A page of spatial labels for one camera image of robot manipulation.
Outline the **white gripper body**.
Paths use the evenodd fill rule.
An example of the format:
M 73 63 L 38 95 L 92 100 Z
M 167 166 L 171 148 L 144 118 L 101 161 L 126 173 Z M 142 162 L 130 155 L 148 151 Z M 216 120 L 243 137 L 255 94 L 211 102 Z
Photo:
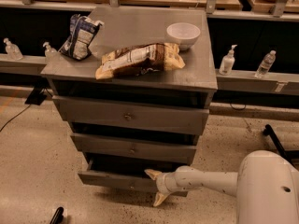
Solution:
M 177 187 L 173 173 L 160 173 L 156 177 L 157 189 L 162 194 L 174 193 Z

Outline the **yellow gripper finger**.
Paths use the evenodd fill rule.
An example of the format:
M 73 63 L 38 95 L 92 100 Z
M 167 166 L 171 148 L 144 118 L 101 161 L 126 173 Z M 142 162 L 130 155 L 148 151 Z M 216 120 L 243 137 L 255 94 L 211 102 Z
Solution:
M 152 179 L 156 180 L 159 175 L 162 174 L 161 171 L 153 170 L 153 169 L 146 169 L 145 173 Z
M 166 200 L 167 197 L 168 197 L 168 194 L 163 194 L 161 192 L 157 192 L 155 195 L 155 200 L 154 200 L 153 206 L 158 207 Z

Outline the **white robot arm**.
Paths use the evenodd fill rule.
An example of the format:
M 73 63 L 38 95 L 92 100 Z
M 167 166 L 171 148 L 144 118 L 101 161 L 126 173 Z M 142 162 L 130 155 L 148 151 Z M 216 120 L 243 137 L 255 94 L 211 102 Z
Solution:
M 175 192 L 207 188 L 236 197 L 237 224 L 299 224 L 299 172 L 271 151 L 250 153 L 236 172 L 180 166 L 171 173 L 145 173 L 156 182 L 156 206 Z

